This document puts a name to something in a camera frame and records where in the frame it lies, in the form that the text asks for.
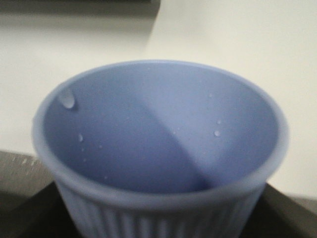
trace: blue bowl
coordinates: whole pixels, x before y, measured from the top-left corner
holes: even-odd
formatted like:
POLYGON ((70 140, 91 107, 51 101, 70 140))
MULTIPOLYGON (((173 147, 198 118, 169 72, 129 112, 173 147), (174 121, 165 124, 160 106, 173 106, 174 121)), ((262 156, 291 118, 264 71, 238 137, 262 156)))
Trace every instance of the blue bowl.
POLYGON ((211 66, 106 65, 55 88, 34 146, 87 238, 235 238, 285 155, 263 90, 211 66))

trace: ribbed bowl exterior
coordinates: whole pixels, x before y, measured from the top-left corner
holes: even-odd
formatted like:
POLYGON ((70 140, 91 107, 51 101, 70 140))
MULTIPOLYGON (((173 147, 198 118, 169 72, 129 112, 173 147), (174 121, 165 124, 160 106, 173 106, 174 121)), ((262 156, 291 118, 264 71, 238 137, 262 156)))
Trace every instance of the ribbed bowl exterior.
POLYGON ((221 206, 162 213, 96 203, 56 183, 85 238, 238 238, 265 186, 221 206))

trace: bowl rim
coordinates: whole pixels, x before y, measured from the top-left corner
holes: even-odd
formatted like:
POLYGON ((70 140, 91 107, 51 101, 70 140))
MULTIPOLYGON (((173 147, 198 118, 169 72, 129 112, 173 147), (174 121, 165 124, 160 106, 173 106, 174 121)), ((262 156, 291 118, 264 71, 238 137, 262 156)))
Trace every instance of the bowl rim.
POLYGON ((64 83, 61 83, 59 86, 53 89, 40 104, 33 119, 32 139, 34 148, 38 153, 40 160, 53 174, 57 185, 63 184, 68 189, 80 194, 82 197, 85 197, 85 199, 103 205, 144 211, 176 211, 184 209, 197 209, 199 207, 211 205, 218 206, 220 204, 228 203, 229 201, 237 200, 241 197, 247 196, 253 191, 263 187, 267 178, 278 168, 286 154, 288 147, 288 126, 282 110, 279 108, 273 98, 271 98, 271 96, 269 96, 260 87, 241 76, 223 69, 219 69, 217 67, 200 63, 179 60, 144 59, 113 63, 93 68, 70 78, 64 83), (202 191, 171 194, 135 192, 115 188, 95 182, 67 167, 52 152, 45 139, 44 133, 45 114, 48 111, 51 102, 56 98, 58 93, 77 80, 81 80, 92 73, 109 70, 114 67, 125 67, 129 65, 148 63, 169 65, 177 64, 200 67, 202 69, 224 74, 233 80, 237 80, 251 88, 260 97, 262 97, 264 101, 266 101, 266 103, 272 109, 277 120, 278 139, 268 159, 249 175, 227 185, 202 191))

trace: dark countertop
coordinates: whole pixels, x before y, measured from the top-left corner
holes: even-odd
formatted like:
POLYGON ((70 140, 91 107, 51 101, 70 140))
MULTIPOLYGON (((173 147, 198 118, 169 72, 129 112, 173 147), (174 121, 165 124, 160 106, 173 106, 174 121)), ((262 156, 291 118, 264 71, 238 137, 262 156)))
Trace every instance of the dark countertop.
MULTIPOLYGON (((0 175, 1 238, 81 237, 36 158, 0 151, 0 175)), ((267 185, 240 238, 317 238, 317 216, 300 205, 317 201, 294 200, 267 185)))

